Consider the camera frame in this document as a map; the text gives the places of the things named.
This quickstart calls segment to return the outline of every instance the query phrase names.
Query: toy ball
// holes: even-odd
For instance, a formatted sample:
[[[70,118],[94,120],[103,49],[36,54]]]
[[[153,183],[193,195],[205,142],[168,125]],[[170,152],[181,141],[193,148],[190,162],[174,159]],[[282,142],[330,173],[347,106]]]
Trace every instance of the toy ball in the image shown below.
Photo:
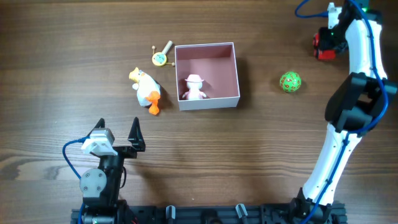
[[[296,91],[301,86],[300,75],[295,72],[287,72],[280,78],[279,85],[288,93]]]

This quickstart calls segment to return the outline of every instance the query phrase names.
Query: pink hat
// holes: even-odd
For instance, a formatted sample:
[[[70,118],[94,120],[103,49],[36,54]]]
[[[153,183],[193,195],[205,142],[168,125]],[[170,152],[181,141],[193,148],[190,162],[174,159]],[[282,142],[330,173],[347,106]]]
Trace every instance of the pink hat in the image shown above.
[[[199,75],[191,74],[188,76],[187,79],[185,79],[185,81],[187,81],[187,82],[203,82],[204,80],[201,79]]]

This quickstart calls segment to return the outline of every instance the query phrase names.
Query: open box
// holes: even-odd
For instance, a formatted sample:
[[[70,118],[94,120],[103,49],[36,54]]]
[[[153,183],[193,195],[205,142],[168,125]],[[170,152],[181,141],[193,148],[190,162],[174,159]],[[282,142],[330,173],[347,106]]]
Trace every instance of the open box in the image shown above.
[[[240,98],[233,43],[175,46],[175,71],[180,110],[236,107]],[[185,100],[189,74],[203,81],[202,100]]]

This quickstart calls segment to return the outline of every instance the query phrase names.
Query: wooden table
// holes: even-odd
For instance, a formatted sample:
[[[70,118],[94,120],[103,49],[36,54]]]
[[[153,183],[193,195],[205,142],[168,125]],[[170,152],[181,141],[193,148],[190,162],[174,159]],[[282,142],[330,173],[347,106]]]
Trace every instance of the wooden table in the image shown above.
[[[81,192],[61,148],[100,118],[115,145],[128,143],[140,119],[147,151],[125,162],[120,192],[130,205],[289,202],[311,174],[325,138],[325,106],[349,62],[348,54],[313,58],[313,34],[327,20],[297,19],[299,0],[14,2],[21,4],[0,5],[1,223],[69,222]],[[302,13],[327,6],[312,1]],[[397,6],[372,2],[384,14],[382,57],[395,81]],[[150,60],[151,46],[168,40],[234,42],[238,107],[179,111],[175,69]],[[128,79],[135,67],[167,92],[159,116],[137,102]],[[304,84],[286,94],[279,77],[291,70]],[[335,199],[346,204],[349,223],[398,222],[397,115],[393,103],[346,166]],[[67,154],[81,174],[98,165],[79,145]]]

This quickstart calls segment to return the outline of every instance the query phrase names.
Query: yellow toy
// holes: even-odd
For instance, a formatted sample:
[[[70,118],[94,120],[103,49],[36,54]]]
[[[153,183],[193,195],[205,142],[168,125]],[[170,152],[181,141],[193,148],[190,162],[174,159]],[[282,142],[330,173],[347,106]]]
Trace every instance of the yellow toy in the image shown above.
[[[135,82],[132,88],[137,90],[139,104],[143,107],[151,105],[149,112],[157,115],[159,113],[157,104],[160,99],[160,85],[150,75],[138,68],[130,72],[129,78]]]
[[[162,52],[157,52],[155,53],[155,46],[152,46],[152,63],[158,67],[161,67],[165,64],[170,64],[172,66],[175,65],[175,63],[167,63],[167,52],[170,50],[171,46],[173,45],[173,42],[171,40],[169,40],[169,42],[167,43],[167,45],[164,47]]]

